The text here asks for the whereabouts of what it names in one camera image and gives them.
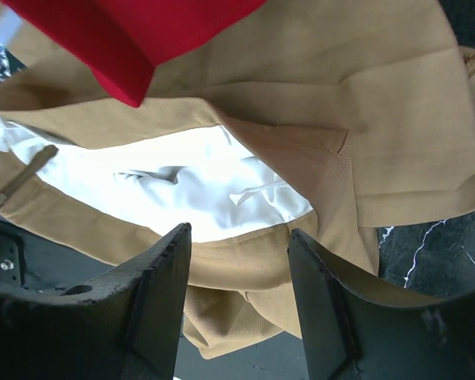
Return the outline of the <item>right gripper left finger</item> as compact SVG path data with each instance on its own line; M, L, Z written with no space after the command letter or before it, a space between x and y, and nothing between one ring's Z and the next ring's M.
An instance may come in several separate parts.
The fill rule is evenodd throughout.
M76 379L171 379L178 344L191 232L175 227L145 252L63 296L82 306Z

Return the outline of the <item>red pleated skirt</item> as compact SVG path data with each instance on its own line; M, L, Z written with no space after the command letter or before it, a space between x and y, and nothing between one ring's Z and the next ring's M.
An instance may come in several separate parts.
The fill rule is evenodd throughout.
M113 98L139 107L155 68L199 48L261 1L7 1L83 62Z

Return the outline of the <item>tan garment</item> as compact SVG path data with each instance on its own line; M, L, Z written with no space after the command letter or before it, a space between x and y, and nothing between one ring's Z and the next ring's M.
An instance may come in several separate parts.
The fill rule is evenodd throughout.
M475 48L437 1L261 1L137 108L6 2L0 215L113 266L190 223L206 359L301 336L293 229L377 275L378 228L475 211Z

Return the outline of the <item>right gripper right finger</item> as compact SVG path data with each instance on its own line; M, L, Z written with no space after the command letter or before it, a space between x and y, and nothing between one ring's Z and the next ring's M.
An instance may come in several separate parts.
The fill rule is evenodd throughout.
M475 291L404 289L300 229L287 255L310 378L475 379Z

